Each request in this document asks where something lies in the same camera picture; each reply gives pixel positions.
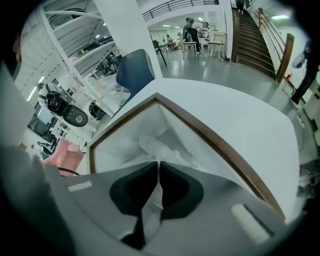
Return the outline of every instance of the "wooden handrail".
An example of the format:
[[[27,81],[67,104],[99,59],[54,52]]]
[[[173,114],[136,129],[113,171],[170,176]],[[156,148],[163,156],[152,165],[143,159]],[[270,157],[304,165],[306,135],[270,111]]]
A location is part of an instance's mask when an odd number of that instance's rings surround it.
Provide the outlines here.
[[[292,34],[287,33],[285,47],[284,47],[284,53],[283,53],[283,56],[281,59],[281,63],[280,63],[278,72],[276,73],[276,81],[278,83],[281,83],[282,79],[285,76],[286,70],[288,68],[288,65],[289,65],[289,62],[291,59],[292,51],[294,49],[294,43],[295,43],[295,37]]]

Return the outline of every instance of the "ceiling light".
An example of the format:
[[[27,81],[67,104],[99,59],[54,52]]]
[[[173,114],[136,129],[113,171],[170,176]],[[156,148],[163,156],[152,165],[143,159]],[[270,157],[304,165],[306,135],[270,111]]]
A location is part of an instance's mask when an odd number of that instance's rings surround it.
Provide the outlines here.
[[[43,80],[45,79],[45,77],[41,77],[38,83],[41,83]]]
[[[44,108],[44,107],[42,107],[42,108],[40,109],[39,114],[37,115],[37,117],[40,115],[40,113],[41,113],[41,111],[42,111],[43,108]]]
[[[35,87],[33,88],[32,92],[31,92],[30,95],[29,95],[29,97],[26,99],[27,102],[30,101],[31,97],[35,94],[36,88],[37,88],[37,86],[35,86]]]
[[[273,16],[271,18],[274,20],[282,20],[282,19],[289,19],[290,17],[284,14],[284,15]]]

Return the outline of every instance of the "stair railing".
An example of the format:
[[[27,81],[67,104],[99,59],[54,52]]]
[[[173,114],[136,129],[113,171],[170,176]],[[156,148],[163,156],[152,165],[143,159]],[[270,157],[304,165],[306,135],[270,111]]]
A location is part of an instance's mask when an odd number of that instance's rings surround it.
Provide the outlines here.
[[[184,7],[192,7],[199,5],[218,5],[219,0],[171,0],[164,2],[142,14],[144,21],[147,22],[162,14],[172,12]]]
[[[281,83],[290,62],[290,58],[294,48],[295,37],[292,34],[287,33],[286,41],[284,42],[279,31],[277,30],[275,25],[270,21],[270,19],[264,14],[262,8],[259,8],[257,11],[255,11],[254,15],[258,19],[259,29],[263,37],[265,37],[265,31],[269,36],[269,39],[271,40],[279,58],[278,67],[275,64],[274,59],[272,60],[272,62],[274,70],[276,71],[276,81],[278,83]]]

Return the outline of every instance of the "black chair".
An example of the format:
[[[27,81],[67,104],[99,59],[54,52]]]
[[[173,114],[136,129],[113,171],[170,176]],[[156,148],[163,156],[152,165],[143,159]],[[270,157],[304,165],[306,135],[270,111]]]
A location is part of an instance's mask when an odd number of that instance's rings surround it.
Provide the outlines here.
[[[165,64],[165,66],[167,67],[167,63],[166,63],[165,57],[164,57],[164,55],[163,55],[163,53],[162,53],[162,49],[159,47],[159,42],[158,42],[157,40],[153,40],[152,43],[153,43],[153,47],[154,47],[154,49],[155,49],[155,52],[156,52],[157,54],[158,54],[158,53],[161,54],[161,57],[162,57],[162,59],[163,59],[163,62],[164,62],[164,64]]]
[[[130,91],[127,102],[154,79],[152,64],[144,49],[135,50],[124,56],[115,77],[119,85]]]

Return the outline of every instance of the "grey floor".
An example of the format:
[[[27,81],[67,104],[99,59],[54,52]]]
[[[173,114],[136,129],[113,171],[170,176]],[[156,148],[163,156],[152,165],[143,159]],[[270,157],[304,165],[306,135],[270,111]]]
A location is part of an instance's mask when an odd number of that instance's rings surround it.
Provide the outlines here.
[[[277,84],[270,77],[251,67],[219,61],[217,57],[209,57],[207,50],[205,50],[205,54],[198,55],[197,59],[193,56],[192,51],[188,50],[185,57],[184,62],[182,50],[164,51],[166,67],[159,55],[158,60],[163,77],[203,81],[230,87],[270,104],[291,120],[298,143],[300,163],[303,164],[319,157],[319,149],[314,139],[314,129],[302,109],[303,103],[301,102],[296,107],[290,101],[290,94],[293,90],[285,80],[281,84]],[[301,186],[305,186],[307,183],[305,178],[300,178],[299,184]],[[304,198],[296,198],[295,209],[291,218],[286,220],[287,223],[300,214],[305,202]]]

